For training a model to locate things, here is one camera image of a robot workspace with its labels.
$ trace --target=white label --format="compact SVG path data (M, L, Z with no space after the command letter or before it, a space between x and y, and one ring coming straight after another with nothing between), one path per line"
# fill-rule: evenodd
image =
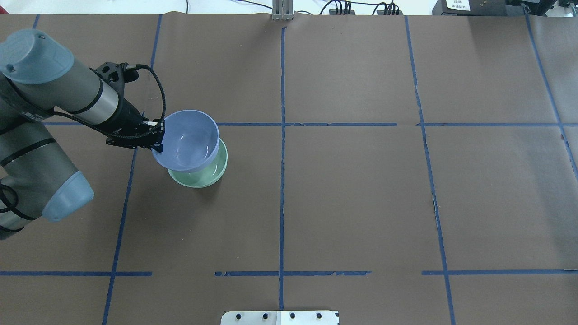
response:
M469 11L469 0L446 0L446 5L450 9Z

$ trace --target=bundle of cables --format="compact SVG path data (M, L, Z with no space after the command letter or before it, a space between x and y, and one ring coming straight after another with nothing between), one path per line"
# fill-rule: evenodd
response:
M323 6L323 8L319 14L323 14L323 11L325 11L325 8L327 8L327 6L329 6L329 4L331 4L332 2L335 3L335 14L351 14L351 2L350 1L343 1L343 2L345 2L345 5L343 6L343 4L341 3L340 0L331 0L331 1L327 2L325 4L325 6Z
M383 5L383 7L384 7L383 14L387 14L387 15L399 14L398 5L396 5L394 3L394 0L391 0L391 2L389 4L387 4L385 2L381 2L377 6L375 6L375 9L373 10L372 15L377 12L377 8L379 8L379 6L381 6L381 5Z

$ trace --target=white metal plate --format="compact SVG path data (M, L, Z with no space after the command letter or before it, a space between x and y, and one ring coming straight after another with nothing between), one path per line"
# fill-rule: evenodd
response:
M221 325L339 325L339 312L226 312L221 318Z

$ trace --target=blue cap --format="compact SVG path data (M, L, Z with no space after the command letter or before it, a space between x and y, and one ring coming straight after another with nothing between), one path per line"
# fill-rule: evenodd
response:
M56 80L73 64L72 52L38 29L21 29L0 43L0 72L18 83Z
M82 208L94 198L94 192L81 171L77 171L50 198L42 216L57 222Z

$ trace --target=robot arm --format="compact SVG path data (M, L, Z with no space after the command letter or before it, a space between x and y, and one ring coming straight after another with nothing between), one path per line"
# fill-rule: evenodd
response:
M142 68L161 88L158 120L124 99L124 84ZM0 43L0 72L0 167L9 175L0 180L0 239L41 216L59 221L94 196L40 121L67 116L105 134L107 144L162 152L164 92L146 65L107 62L91 70L46 33L23 29Z

